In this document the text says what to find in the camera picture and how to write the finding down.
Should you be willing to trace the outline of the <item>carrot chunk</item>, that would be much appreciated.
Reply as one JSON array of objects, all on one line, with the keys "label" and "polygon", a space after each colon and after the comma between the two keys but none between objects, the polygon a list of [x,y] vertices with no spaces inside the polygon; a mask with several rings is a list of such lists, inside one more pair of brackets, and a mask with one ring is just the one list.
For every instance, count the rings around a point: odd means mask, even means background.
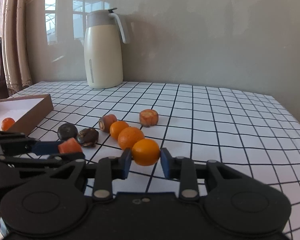
[{"label": "carrot chunk", "polygon": [[104,115],[100,118],[100,120],[98,121],[98,125],[102,132],[109,133],[110,126],[114,122],[117,122],[117,117],[114,114],[108,114],[108,115]]},{"label": "carrot chunk", "polygon": [[82,153],[82,148],[75,138],[70,138],[58,145],[58,151],[60,154]]},{"label": "carrot chunk", "polygon": [[158,123],[158,113],[153,109],[145,109],[139,113],[139,120],[142,126],[155,126]]}]

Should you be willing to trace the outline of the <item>dark chestnut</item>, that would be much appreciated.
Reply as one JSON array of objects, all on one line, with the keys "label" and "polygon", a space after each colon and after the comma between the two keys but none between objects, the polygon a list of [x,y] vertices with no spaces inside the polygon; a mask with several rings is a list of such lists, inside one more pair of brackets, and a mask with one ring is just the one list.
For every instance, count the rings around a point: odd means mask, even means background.
[{"label": "dark chestnut", "polygon": [[99,133],[94,128],[85,128],[78,132],[77,141],[83,147],[90,147],[97,144]]},{"label": "dark chestnut", "polygon": [[68,122],[59,126],[57,135],[60,140],[68,140],[70,138],[76,138],[78,135],[78,129],[74,124]]}]

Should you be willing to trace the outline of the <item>orange kumquat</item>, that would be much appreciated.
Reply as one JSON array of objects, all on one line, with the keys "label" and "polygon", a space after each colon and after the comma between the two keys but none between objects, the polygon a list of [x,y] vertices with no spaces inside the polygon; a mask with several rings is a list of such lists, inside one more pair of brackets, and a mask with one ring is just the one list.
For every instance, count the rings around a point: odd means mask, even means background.
[{"label": "orange kumquat", "polygon": [[152,139],[142,139],[133,146],[132,157],[138,165],[154,165],[160,158],[159,145]]},{"label": "orange kumquat", "polygon": [[137,127],[127,127],[123,129],[117,139],[118,145],[122,150],[132,148],[138,141],[145,138],[143,132]]},{"label": "orange kumquat", "polygon": [[113,139],[117,140],[119,137],[119,134],[126,128],[128,128],[129,125],[125,121],[116,121],[113,122],[110,126],[110,135]]}]

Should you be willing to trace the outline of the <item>brown cardboard box tray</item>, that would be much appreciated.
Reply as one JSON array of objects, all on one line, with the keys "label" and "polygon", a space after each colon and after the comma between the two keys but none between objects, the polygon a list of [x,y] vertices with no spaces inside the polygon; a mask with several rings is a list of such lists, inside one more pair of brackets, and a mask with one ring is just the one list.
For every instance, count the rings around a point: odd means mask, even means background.
[{"label": "brown cardboard box tray", "polygon": [[53,110],[49,94],[22,96],[0,100],[0,130],[4,119],[11,118],[14,124],[8,132],[29,135]]}]

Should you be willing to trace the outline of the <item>beige curtain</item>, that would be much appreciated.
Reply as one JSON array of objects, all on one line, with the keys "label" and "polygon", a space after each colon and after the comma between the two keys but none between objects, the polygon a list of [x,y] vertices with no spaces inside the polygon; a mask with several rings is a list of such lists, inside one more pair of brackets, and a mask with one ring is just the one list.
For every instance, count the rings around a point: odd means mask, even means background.
[{"label": "beige curtain", "polygon": [[2,54],[9,95],[32,85],[26,48],[26,0],[3,0]]}]

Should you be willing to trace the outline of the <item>checkered white tablecloth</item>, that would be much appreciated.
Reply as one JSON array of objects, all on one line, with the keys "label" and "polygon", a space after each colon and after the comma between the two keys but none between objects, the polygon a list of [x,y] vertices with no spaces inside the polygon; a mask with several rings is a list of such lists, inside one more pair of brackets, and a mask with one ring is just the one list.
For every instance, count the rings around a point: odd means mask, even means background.
[{"label": "checkered white tablecloth", "polygon": [[158,124],[142,128],[146,138],[175,157],[217,160],[281,191],[291,203],[284,232],[300,239],[300,123],[272,96],[149,82],[92,89],[83,81],[40,82],[17,96],[40,94],[49,94],[53,104],[31,133],[42,141],[57,140],[66,122],[98,128],[102,116],[113,114],[140,127],[140,111],[157,111]]}]

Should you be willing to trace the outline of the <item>cream thermos jug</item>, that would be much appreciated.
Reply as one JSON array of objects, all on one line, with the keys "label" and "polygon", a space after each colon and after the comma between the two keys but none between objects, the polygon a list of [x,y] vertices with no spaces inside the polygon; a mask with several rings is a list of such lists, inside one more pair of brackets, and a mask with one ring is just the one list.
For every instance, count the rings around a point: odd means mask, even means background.
[{"label": "cream thermos jug", "polygon": [[130,42],[126,21],[116,8],[87,15],[84,63],[89,87],[105,89],[123,82],[121,44]]}]

